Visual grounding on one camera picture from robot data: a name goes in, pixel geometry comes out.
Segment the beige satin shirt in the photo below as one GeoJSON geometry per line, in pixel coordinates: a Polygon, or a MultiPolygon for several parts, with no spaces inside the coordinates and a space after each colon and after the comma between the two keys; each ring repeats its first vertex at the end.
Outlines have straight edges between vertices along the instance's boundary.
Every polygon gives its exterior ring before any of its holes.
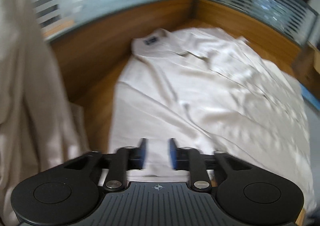
{"type": "Polygon", "coordinates": [[[308,119],[299,82],[219,28],[154,31],[131,44],[116,82],[108,150],[148,141],[140,182],[183,182],[169,140],[224,151],[296,183],[316,208],[308,119]]]}

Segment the beige garment pile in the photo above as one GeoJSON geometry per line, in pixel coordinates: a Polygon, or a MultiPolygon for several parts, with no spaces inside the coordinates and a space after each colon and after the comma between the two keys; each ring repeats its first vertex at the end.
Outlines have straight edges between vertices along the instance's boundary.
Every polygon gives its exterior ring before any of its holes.
{"type": "Polygon", "coordinates": [[[18,224],[18,183],[87,151],[83,111],[67,98],[31,0],[1,0],[1,225],[18,224]]]}

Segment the blue cardboard box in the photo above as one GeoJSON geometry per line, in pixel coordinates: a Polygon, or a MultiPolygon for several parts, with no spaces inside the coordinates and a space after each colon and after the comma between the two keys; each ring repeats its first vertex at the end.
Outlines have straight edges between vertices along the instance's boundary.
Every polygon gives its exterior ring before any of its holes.
{"type": "Polygon", "coordinates": [[[307,100],[313,108],[315,108],[317,111],[320,110],[320,101],[317,99],[305,86],[303,86],[301,83],[299,84],[301,91],[302,91],[302,97],[303,99],[307,100]]]}

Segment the brown cardboard box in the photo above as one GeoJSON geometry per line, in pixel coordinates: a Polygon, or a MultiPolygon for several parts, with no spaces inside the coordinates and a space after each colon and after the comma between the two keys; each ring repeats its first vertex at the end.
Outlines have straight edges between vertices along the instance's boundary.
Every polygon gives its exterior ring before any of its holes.
{"type": "Polygon", "coordinates": [[[316,47],[308,43],[293,61],[292,69],[296,79],[319,99],[319,73],[314,68],[314,57],[318,52],[316,47]]]}

